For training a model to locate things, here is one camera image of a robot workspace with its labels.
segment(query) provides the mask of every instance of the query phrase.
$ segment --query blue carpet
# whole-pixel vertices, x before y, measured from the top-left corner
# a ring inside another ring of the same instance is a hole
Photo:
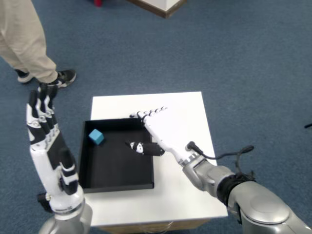
[[[243,171],[278,194],[312,226],[312,1],[190,0],[162,19],[125,0],[34,0],[59,70],[77,80],[55,101],[78,156],[93,96],[202,91],[216,154],[247,144]],[[33,234],[49,217],[28,153],[21,85],[0,60],[1,234]],[[219,161],[234,169],[234,159]],[[92,234],[103,233],[97,229]],[[241,233],[232,217],[171,234]]]

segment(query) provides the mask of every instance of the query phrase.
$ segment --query white table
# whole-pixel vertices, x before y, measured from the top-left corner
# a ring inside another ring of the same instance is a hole
[[[188,134],[209,156],[215,156],[201,92],[93,97],[91,120],[127,118],[161,106],[181,113]],[[225,217],[226,207],[196,189],[170,153],[154,157],[155,188],[86,194],[92,226],[118,226]]]

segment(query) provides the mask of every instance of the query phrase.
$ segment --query blue cube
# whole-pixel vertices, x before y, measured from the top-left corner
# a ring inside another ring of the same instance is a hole
[[[96,144],[99,145],[103,140],[104,136],[103,133],[101,133],[99,130],[94,129],[90,134],[89,138]]]

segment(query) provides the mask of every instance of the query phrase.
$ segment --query black tray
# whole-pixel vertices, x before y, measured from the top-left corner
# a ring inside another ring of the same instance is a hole
[[[104,134],[95,145],[88,135]],[[135,118],[85,121],[79,158],[79,183],[85,193],[154,187],[153,157],[132,151],[125,141],[151,142],[151,136]]]

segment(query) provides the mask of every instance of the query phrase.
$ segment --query khaki pants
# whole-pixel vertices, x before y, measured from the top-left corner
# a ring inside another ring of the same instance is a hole
[[[31,0],[0,0],[0,56],[14,69],[50,83],[58,74]]]

